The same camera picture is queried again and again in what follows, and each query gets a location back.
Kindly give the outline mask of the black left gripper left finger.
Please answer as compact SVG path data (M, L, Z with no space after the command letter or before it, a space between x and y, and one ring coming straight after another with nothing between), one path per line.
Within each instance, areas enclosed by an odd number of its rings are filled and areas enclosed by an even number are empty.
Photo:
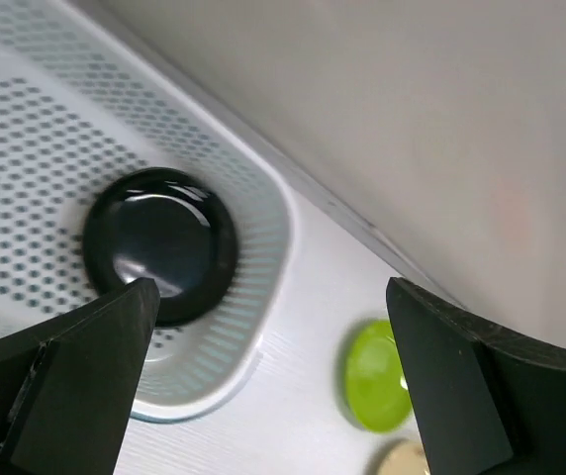
M159 308L140 278L0 338L0 474L111 474Z

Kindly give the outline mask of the green plate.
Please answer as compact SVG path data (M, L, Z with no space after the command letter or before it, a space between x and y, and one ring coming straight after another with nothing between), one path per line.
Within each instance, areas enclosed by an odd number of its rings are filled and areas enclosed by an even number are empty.
M362 428L388 433L410 416L412 402L389 320L366 323L344 354L344 400Z

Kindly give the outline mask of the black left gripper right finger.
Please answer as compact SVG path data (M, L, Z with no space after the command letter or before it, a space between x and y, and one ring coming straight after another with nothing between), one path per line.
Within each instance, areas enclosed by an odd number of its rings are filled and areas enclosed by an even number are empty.
M405 278L387 310L434 474L566 474L566 349Z

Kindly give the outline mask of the black plate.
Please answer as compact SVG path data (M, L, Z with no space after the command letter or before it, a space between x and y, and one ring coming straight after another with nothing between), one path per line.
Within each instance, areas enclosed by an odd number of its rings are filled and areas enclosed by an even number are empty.
M153 167L97 195L84 220L81 252L99 294L153 280L156 324L171 328L202 318L223 300L236 274L239 242L216 193L182 171Z

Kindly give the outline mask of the beige plate with symbols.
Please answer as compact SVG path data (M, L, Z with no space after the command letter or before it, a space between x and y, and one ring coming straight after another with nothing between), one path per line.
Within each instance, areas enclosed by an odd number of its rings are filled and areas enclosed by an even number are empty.
M417 441L400 440L378 464L376 475L429 475L424 446Z

